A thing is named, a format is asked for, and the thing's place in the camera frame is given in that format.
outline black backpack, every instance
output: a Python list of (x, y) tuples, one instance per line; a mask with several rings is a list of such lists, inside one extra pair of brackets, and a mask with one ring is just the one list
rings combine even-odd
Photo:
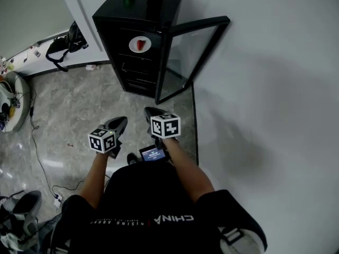
[[(58, 67), (59, 70), (68, 72), (67, 69), (63, 68), (58, 63), (63, 62), (68, 52), (73, 53), (80, 50), (81, 48), (86, 49), (87, 47), (88, 47), (87, 41), (82, 35), (76, 22), (74, 22), (71, 25), (68, 34), (64, 38), (54, 39), (54, 41), (52, 42), (52, 44), (50, 45), (46, 52), (46, 58), (49, 61), (52, 61), (54, 65)], [(51, 53), (56, 53), (65, 49), (67, 49), (67, 51), (64, 52), (63, 56), (60, 59), (54, 59), (49, 57)]]

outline backpack strap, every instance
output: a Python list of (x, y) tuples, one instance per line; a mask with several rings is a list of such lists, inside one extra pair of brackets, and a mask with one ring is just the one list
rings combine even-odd
[(47, 53), (46, 53), (46, 58), (47, 58), (49, 61), (53, 62), (54, 65), (57, 66), (57, 68), (58, 68), (59, 70), (62, 70), (62, 71), (64, 71), (64, 72), (68, 72), (68, 69), (63, 68), (62, 66), (60, 66), (60, 65), (58, 64), (58, 63), (61, 63), (61, 62), (64, 61), (64, 58), (65, 58), (65, 56), (66, 56), (66, 54), (67, 54), (68, 52), (69, 52), (69, 50), (67, 50), (66, 52), (64, 52), (63, 56), (62, 56), (60, 59), (54, 59), (54, 58), (51, 58), (51, 57), (49, 56), (49, 53), (48, 53), (48, 51), (47, 51)]

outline open glass door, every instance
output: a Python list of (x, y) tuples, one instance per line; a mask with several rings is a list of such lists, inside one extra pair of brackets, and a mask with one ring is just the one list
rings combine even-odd
[(209, 18), (170, 28), (165, 40), (156, 104), (187, 89), (218, 43), (230, 20)]

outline white plate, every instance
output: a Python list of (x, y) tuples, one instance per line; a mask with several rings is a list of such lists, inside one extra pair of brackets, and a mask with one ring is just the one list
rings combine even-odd
[[(146, 41), (145, 45), (144, 45), (144, 47), (141, 51), (138, 50), (138, 40)], [(148, 51), (149, 48), (152, 46), (152, 42), (147, 37), (138, 36), (138, 37), (135, 37), (134, 39), (132, 39), (129, 42), (128, 46), (129, 46), (129, 49), (131, 49), (131, 51), (134, 52), (134, 53), (144, 53), (144, 52)]]

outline white cube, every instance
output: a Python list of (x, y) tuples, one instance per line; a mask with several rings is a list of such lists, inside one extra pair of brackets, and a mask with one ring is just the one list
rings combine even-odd
[(88, 134), (88, 141), (92, 150), (101, 153), (105, 153), (117, 146), (115, 132), (101, 128), (97, 128)]
[(152, 135), (162, 139), (177, 137), (181, 134), (181, 120), (175, 114), (152, 116), (150, 125)]

